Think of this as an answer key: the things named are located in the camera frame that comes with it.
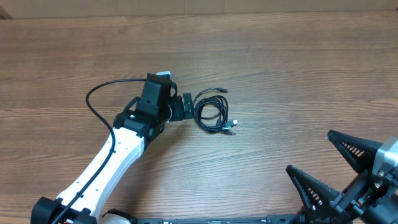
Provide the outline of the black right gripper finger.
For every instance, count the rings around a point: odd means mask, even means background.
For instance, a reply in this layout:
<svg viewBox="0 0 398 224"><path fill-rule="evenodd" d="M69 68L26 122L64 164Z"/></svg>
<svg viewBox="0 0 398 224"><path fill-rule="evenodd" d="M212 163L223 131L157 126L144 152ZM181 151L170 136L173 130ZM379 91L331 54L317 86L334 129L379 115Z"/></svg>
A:
<svg viewBox="0 0 398 224"><path fill-rule="evenodd" d="M357 174L373 168L377 150L383 145L382 142L357 138L332 129L328 131L326 138Z"/></svg>
<svg viewBox="0 0 398 224"><path fill-rule="evenodd" d="M330 222L333 213L330 202L333 203L340 193L293 165L288 165L286 172L300 195L306 221Z"/></svg>

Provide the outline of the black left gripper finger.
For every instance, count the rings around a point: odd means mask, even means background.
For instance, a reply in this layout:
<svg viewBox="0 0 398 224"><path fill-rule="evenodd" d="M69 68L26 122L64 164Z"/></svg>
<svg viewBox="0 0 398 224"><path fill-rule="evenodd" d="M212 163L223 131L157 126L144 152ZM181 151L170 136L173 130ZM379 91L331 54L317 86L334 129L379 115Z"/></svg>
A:
<svg viewBox="0 0 398 224"><path fill-rule="evenodd" d="M184 120L184 104L182 101L181 96L176 96L174 98L174 101L172 103L173 106L173 115L172 115L172 120L173 121L181 121Z"/></svg>
<svg viewBox="0 0 398 224"><path fill-rule="evenodd" d="M192 95L190 93L183 94L184 100L184 118L185 119L192 119L193 118L193 100Z"/></svg>

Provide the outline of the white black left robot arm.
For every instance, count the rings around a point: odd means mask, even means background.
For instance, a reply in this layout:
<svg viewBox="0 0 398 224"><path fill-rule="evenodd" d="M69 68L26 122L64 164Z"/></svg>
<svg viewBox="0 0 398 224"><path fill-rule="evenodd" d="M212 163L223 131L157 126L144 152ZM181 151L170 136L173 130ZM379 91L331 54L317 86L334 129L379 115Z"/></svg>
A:
<svg viewBox="0 0 398 224"><path fill-rule="evenodd" d="M32 209L31 223L97 223L121 177L166 123L188 117L184 104L191 101L177 94L169 71L150 73L143 82L141 96L107 125L110 135L88 167L56 199L40 198Z"/></svg>

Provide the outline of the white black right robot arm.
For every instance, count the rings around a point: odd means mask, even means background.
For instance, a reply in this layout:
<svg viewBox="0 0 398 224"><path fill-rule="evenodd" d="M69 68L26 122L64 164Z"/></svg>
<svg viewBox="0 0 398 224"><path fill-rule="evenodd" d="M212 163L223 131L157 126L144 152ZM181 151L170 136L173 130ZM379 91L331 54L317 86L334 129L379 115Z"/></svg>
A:
<svg viewBox="0 0 398 224"><path fill-rule="evenodd" d="M339 192L287 166L303 203L293 223L397 223L397 138L376 142L334 130L326 138L357 175Z"/></svg>

